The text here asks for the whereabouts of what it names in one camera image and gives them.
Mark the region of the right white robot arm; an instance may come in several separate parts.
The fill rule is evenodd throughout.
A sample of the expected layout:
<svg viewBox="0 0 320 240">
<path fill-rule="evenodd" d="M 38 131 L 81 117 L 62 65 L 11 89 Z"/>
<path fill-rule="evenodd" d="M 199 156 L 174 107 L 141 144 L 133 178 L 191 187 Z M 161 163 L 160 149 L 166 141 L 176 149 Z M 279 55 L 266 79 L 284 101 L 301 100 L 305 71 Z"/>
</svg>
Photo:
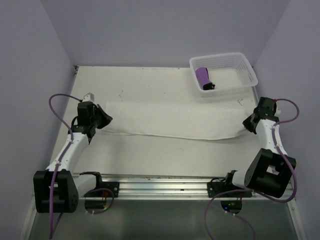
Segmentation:
<svg viewBox="0 0 320 240">
<path fill-rule="evenodd" d="M 242 122 L 246 130 L 257 135 L 260 150 L 247 171 L 232 170 L 226 175 L 222 189 L 227 196 L 235 196 L 241 189 L 276 199 L 283 196 L 297 163 L 283 147 L 277 111 L 276 99 L 261 97 Z"/>
</svg>

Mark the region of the white towel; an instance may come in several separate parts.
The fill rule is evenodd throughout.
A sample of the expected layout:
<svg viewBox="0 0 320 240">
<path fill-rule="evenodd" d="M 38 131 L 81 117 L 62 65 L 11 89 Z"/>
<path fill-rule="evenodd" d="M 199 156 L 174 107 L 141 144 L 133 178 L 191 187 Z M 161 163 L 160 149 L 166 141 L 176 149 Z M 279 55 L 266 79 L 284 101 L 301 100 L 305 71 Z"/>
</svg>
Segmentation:
<svg viewBox="0 0 320 240">
<path fill-rule="evenodd" d="M 242 108 L 212 104 L 108 102 L 104 111 L 113 120 L 103 129 L 116 135 L 144 135 L 191 140 L 224 140 L 242 135 Z"/>
</svg>

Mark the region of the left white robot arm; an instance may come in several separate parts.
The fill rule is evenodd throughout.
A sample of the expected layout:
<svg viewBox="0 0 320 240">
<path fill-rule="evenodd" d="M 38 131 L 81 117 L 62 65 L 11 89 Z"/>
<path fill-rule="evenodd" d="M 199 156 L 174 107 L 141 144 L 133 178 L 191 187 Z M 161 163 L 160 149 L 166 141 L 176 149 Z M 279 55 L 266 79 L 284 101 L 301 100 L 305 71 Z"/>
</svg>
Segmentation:
<svg viewBox="0 0 320 240">
<path fill-rule="evenodd" d="M 73 213 L 79 198 L 87 193 L 95 197 L 103 193 L 99 172 L 85 171 L 78 178 L 73 178 L 73 172 L 96 130 L 106 127 L 112 120 L 100 105 L 92 101 L 78 103 L 77 116 L 62 150 L 45 170 L 38 170 L 33 176 L 37 212 Z"/>
</svg>

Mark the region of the purple microfiber towel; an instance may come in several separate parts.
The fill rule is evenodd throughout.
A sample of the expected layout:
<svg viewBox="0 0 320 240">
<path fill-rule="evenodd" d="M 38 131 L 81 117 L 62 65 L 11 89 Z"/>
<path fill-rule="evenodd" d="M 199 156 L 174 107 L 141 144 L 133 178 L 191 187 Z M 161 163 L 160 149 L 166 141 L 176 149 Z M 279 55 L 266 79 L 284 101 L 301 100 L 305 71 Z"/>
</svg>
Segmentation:
<svg viewBox="0 0 320 240">
<path fill-rule="evenodd" d="M 202 90 L 208 91 L 208 90 L 215 89 L 215 84 L 213 84 L 209 79 L 209 72 L 207 68 L 205 67 L 198 68 L 195 71 L 195 76 Z"/>
</svg>

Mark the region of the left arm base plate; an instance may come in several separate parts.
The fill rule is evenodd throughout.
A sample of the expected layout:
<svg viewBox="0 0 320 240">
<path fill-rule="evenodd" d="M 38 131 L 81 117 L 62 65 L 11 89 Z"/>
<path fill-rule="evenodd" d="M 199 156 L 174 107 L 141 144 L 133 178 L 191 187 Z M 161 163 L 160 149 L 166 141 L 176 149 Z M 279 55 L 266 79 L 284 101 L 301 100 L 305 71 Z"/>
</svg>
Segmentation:
<svg viewBox="0 0 320 240">
<path fill-rule="evenodd" d="M 120 190 L 118 181 L 103 181 L 97 171 L 86 171 L 80 173 L 76 188 L 79 197 L 102 197 L 117 198 Z"/>
</svg>

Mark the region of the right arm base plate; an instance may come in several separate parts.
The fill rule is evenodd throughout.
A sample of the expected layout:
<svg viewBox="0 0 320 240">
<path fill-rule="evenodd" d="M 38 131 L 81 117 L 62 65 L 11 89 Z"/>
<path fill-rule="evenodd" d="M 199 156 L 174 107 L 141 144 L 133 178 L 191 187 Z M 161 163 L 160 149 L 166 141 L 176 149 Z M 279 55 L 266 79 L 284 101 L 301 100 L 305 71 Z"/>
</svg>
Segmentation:
<svg viewBox="0 0 320 240">
<path fill-rule="evenodd" d="M 228 194 L 224 194 L 222 198 L 251 198 L 253 195 L 251 192 L 239 192 L 239 190 L 243 190 L 240 187 L 234 186 L 231 183 L 225 183 L 224 181 L 210 181 L 206 183 L 207 194 L 209 198 L 213 198 L 217 194 L 221 194 L 228 191 L 235 191 Z"/>
</svg>

